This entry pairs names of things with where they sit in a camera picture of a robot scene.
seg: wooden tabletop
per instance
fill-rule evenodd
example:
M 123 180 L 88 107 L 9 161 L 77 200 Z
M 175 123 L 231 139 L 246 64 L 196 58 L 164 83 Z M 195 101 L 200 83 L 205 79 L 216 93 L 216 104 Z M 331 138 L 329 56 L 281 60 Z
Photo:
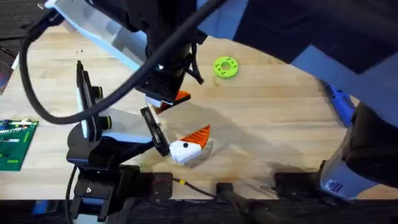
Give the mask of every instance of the wooden tabletop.
M 220 80 L 213 62 L 230 56 L 239 74 Z M 214 192 L 217 182 L 232 182 L 246 197 L 275 198 L 272 174 L 277 171 L 317 170 L 339 146 L 345 128 L 327 103 L 317 80 L 293 66 L 228 40 L 209 38 L 198 48 L 198 64 L 205 83 L 187 76 L 183 90 L 192 94 L 160 118 L 170 140 L 211 124 L 211 150 L 180 166 L 156 150 L 128 161 L 146 171 L 169 171 L 197 187 Z M 81 60 L 93 85 L 105 94 L 132 73 L 121 62 L 77 33 L 63 27 L 48 30 L 29 51 L 30 77 L 43 105 L 62 116 L 76 112 L 75 70 Z M 144 96 L 132 91 L 113 108 L 137 113 Z M 72 125 L 42 120 L 28 103 L 18 69 L 3 96 L 0 119 L 40 120 L 20 172 L 0 172 L 0 199 L 64 198 L 72 164 L 66 161 L 67 136 Z M 174 185 L 174 198 L 205 198 Z M 361 198 L 398 198 L 394 189 L 377 186 Z

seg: green gear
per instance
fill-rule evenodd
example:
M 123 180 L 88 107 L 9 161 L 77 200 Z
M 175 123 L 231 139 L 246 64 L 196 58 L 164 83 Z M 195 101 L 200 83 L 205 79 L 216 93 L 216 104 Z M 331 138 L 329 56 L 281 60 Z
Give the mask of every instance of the green gear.
M 214 73 L 218 78 L 230 79 L 238 73 L 239 65 L 231 57 L 224 56 L 214 62 Z

